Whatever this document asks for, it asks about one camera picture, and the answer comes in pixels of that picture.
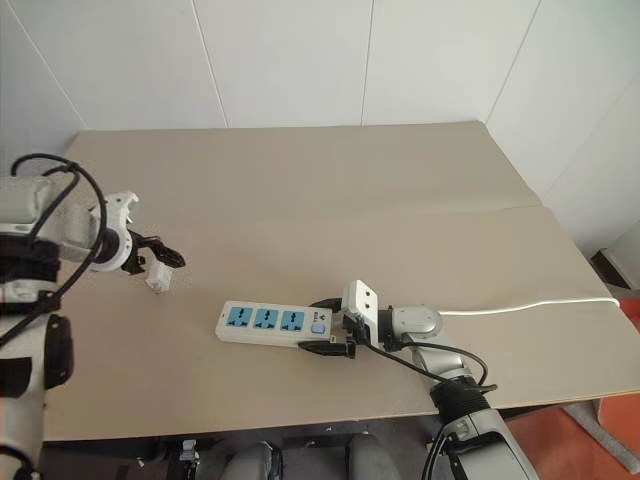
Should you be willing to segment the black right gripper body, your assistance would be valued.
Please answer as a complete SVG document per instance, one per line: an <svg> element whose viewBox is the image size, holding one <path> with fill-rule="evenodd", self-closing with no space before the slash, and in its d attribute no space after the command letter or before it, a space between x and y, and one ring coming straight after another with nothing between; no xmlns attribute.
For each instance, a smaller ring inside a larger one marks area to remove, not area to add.
<svg viewBox="0 0 640 480"><path fill-rule="evenodd" d="M371 346L370 330L362 315L343 312L342 326L346 332L345 356L347 358L356 357L358 346L364 346L365 348Z"/></svg>

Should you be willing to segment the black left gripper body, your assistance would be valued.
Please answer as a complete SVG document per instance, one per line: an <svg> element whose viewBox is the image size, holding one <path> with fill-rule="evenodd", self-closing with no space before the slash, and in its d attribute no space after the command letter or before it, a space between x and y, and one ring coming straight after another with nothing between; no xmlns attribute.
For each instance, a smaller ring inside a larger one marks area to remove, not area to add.
<svg viewBox="0 0 640 480"><path fill-rule="evenodd" d="M131 258L137 258L138 251L141 248L148 248L150 242L152 241L152 238L149 236L144 236L142 234L139 234L133 230L129 230L128 233L131 237L131 249L130 249L129 256Z"/></svg>

